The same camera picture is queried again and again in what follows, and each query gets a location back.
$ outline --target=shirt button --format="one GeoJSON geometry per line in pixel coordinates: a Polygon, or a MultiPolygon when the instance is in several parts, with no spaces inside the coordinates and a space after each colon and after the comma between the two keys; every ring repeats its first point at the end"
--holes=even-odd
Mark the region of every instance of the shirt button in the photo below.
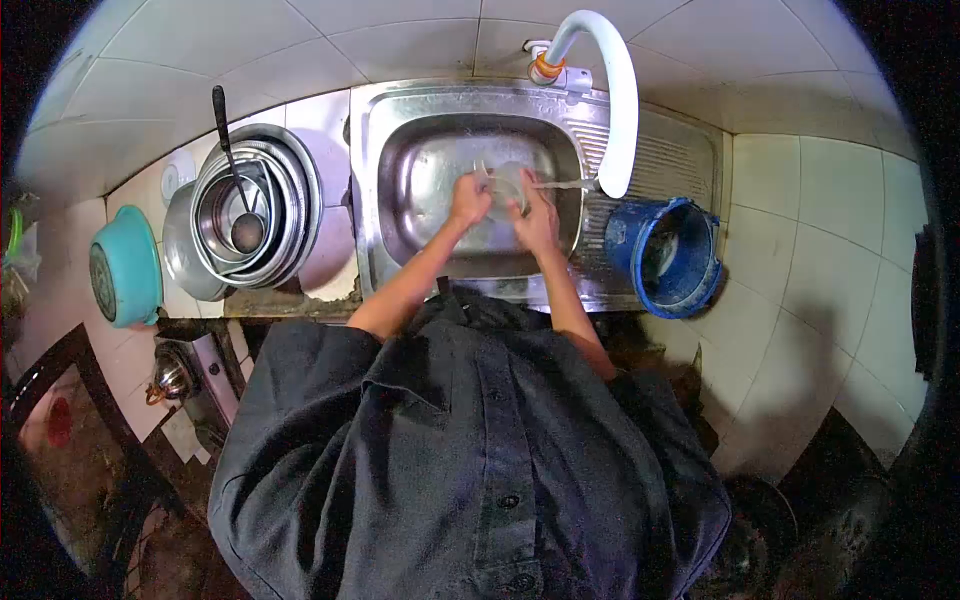
{"type": "Polygon", "coordinates": [[[520,498],[514,495],[505,495],[496,501],[497,506],[499,506],[502,509],[507,509],[508,511],[510,509],[516,508],[516,505],[519,503],[520,503],[520,498]]]}

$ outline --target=stainless steel sink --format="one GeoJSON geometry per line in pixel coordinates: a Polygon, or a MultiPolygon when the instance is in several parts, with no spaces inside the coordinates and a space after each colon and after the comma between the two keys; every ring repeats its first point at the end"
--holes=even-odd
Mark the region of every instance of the stainless steel sink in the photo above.
{"type": "MultiPolygon", "coordinates": [[[[529,165],[552,180],[596,176],[610,126],[607,94],[576,99],[520,80],[413,80],[350,92],[350,166],[361,290],[372,294],[418,252],[449,212],[457,177],[482,158],[529,165]]],[[[722,133],[660,108],[640,111],[627,198],[688,196],[719,214],[722,133]]],[[[556,190],[561,242],[587,310],[637,309],[603,255],[619,200],[556,190]]],[[[547,307],[533,257],[513,226],[487,219],[461,240],[444,275],[504,300],[547,307]]]]}
{"type": "MultiPolygon", "coordinates": [[[[377,169],[380,234],[404,264],[434,236],[450,210],[454,181],[481,158],[533,167],[550,180],[581,177],[576,146],[563,130],[530,117],[474,113],[423,116],[387,138],[377,169]]],[[[557,194],[560,238],[571,253],[580,231],[583,190],[557,194]]],[[[454,249],[444,274],[456,278],[529,276],[537,262],[504,219],[487,218],[454,249]]]]}

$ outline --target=running water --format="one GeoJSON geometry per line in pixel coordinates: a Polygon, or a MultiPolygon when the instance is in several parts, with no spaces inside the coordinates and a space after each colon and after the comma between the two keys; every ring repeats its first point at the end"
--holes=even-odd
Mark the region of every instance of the running water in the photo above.
{"type": "Polygon", "coordinates": [[[537,189],[575,189],[577,187],[582,187],[584,189],[595,190],[597,188],[597,180],[590,179],[534,183],[534,187],[537,189]]]}

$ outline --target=blue plastic bucket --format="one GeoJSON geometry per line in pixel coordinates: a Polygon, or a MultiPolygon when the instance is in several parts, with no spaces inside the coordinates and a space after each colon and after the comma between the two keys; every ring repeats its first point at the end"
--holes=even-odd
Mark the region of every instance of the blue plastic bucket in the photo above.
{"type": "Polygon", "coordinates": [[[713,251],[716,217],[689,198],[625,202],[611,215],[604,250],[628,275],[648,311],[682,319],[716,290],[721,266],[713,251]]]}

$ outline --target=faucet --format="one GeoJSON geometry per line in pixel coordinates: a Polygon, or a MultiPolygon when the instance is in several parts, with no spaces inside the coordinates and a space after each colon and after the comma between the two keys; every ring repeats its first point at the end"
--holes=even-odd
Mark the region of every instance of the faucet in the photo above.
{"type": "Polygon", "coordinates": [[[627,44],[613,24],[598,12],[572,12],[560,24],[553,41],[531,40],[523,44],[523,50],[533,57],[527,68],[527,76],[537,85],[589,93],[592,86],[589,71],[567,67],[564,60],[580,32],[587,32],[596,39],[610,83],[610,138],[607,151],[600,161],[597,181],[603,192],[611,198],[623,198],[634,170],[636,122],[640,107],[636,96],[634,63],[627,52],[627,44]]]}

